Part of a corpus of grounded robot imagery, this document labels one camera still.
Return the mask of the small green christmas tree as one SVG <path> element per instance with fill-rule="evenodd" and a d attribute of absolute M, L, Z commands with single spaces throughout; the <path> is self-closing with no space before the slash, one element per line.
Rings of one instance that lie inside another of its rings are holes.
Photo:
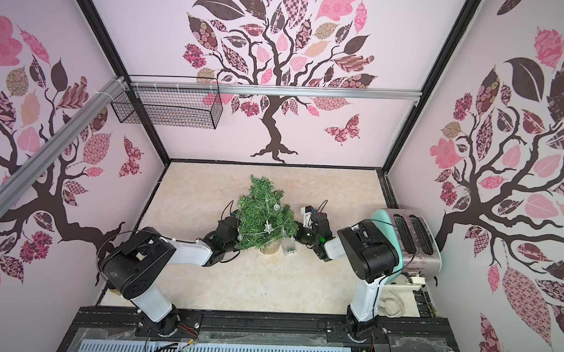
<path fill-rule="evenodd" d="M 266 177 L 250 175 L 249 192 L 238 201 L 238 250 L 262 249 L 296 235 L 295 212 L 283 202 L 284 191 Z"/>

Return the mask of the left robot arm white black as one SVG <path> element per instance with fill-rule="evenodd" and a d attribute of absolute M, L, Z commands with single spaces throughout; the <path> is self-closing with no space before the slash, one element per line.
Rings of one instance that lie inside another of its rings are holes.
<path fill-rule="evenodd" d="M 162 271 L 172 264 L 211 267 L 236 250 L 239 221 L 228 216 L 217 229 L 195 241 L 178 240 L 145 227 L 97 261 L 99 275 L 145 315 L 154 333 L 168 337 L 180 324 L 178 309 L 157 286 Z"/>

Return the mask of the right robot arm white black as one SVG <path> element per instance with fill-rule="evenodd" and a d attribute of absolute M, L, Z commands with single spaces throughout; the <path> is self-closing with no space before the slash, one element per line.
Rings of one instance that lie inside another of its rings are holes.
<path fill-rule="evenodd" d="M 381 231 L 378 220 L 360 221 L 334 235 L 325 212 L 312 206 L 302 208 L 301 212 L 295 241 L 325 262 L 346 257 L 359 279 L 345 325 L 349 338 L 362 343 L 378 326 L 377 303 L 384 287 L 404 268 L 402 252 Z"/>

